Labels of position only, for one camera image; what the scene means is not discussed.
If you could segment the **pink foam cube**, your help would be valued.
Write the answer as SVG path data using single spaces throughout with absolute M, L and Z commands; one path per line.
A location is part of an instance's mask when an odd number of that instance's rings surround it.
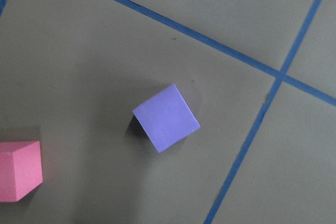
M 39 141 L 1 142 L 1 202 L 18 202 L 42 182 Z

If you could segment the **purple foam cube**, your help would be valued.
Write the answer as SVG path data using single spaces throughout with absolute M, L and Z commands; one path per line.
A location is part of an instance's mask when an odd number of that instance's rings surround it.
M 133 114 L 159 153 L 201 127 L 175 84 L 137 106 Z

